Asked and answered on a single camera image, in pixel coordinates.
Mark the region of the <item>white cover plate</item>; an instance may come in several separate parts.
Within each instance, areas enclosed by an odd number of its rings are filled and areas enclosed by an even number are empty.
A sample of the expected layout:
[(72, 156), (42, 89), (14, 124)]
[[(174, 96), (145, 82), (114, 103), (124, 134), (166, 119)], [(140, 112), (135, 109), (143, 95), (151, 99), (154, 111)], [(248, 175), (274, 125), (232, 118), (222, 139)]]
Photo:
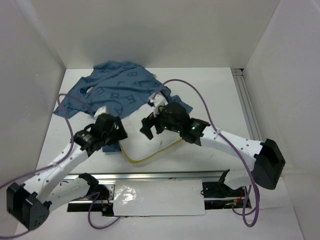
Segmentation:
[(113, 213), (124, 217), (204, 215), (201, 180), (119, 180)]

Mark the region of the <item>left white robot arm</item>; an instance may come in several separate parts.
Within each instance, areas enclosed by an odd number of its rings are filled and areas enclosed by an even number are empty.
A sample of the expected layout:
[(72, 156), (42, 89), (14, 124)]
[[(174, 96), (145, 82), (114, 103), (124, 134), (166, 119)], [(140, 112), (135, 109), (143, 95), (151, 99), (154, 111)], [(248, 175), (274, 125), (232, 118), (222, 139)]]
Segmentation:
[(67, 147), (48, 166), (22, 184), (6, 190), (6, 208), (29, 231), (40, 227), (50, 212), (76, 198), (108, 200), (110, 191), (89, 173), (64, 178), (93, 153), (128, 137), (120, 117), (98, 115), (95, 123), (76, 132)]

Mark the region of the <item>aluminium side rail frame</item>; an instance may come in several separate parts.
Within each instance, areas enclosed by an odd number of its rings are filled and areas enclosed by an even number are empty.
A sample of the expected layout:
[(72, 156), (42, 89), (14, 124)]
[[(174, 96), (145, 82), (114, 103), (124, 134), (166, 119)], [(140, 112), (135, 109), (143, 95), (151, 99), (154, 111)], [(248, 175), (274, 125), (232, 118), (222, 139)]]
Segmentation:
[(263, 140), (263, 136), (258, 124), (258, 120), (253, 108), (250, 94), (245, 82), (243, 69), (232, 68), (231, 74), (235, 83), (235, 87), (240, 100), (241, 108), (244, 114), (246, 126), (248, 128), (249, 136), (253, 140)]

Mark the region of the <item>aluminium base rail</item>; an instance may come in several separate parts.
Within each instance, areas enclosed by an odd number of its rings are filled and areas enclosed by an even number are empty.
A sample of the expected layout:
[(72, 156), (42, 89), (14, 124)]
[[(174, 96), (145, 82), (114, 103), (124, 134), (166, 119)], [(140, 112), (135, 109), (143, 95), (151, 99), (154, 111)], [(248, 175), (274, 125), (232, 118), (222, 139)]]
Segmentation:
[(102, 212), (103, 216), (114, 215), (113, 201), (115, 199), (116, 181), (161, 181), (161, 180), (201, 180), (200, 193), (204, 197), (205, 210), (240, 209), (244, 205), (248, 189), (240, 187), (231, 189), (223, 183), (227, 171), (183, 171), (183, 172), (151, 172), (151, 173), (97, 173), (93, 177), (109, 190), (109, 201), (99, 198), (93, 205), (93, 212)]

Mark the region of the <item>blue letter print pillowcase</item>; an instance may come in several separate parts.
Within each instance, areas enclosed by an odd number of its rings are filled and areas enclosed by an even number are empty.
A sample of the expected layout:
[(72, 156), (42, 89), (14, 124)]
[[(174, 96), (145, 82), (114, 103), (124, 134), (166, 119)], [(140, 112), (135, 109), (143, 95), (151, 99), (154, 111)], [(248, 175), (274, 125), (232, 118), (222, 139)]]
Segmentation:
[(143, 66), (130, 61), (108, 61), (94, 66), (68, 91), (54, 114), (73, 117), (78, 112), (93, 115), (107, 106), (112, 116), (128, 117), (147, 103), (161, 82)]

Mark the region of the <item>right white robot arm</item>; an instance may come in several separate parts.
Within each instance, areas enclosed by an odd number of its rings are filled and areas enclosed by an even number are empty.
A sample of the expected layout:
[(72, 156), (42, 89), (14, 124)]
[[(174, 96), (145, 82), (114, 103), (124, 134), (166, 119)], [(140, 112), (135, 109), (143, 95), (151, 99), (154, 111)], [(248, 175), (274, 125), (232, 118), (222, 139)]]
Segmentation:
[(228, 169), (220, 178), (218, 190), (223, 196), (230, 196), (236, 189), (253, 184), (274, 190), (286, 164), (274, 140), (250, 140), (214, 129), (208, 122), (190, 117), (179, 103), (172, 102), (155, 108), (141, 123), (140, 132), (149, 140), (154, 137), (152, 128), (157, 134), (171, 131), (189, 144), (213, 148), (240, 158), (244, 170)]

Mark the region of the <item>white pillow yellow edge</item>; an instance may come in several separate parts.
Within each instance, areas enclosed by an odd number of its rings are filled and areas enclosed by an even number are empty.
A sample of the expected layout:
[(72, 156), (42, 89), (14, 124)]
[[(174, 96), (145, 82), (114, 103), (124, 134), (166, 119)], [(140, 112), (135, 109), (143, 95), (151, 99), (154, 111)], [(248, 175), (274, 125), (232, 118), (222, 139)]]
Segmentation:
[(151, 129), (153, 138), (148, 139), (140, 132), (142, 119), (148, 115), (153, 115), (153, 107), (145, 103), (121, 120), (127, 138), (120, 140), (119, 145), (124, 157), (132, 164), (147, 161), (183, 141), (178, 134), (171, 131), (165, 130), (161, 134), (156, 134), (154, 128)]

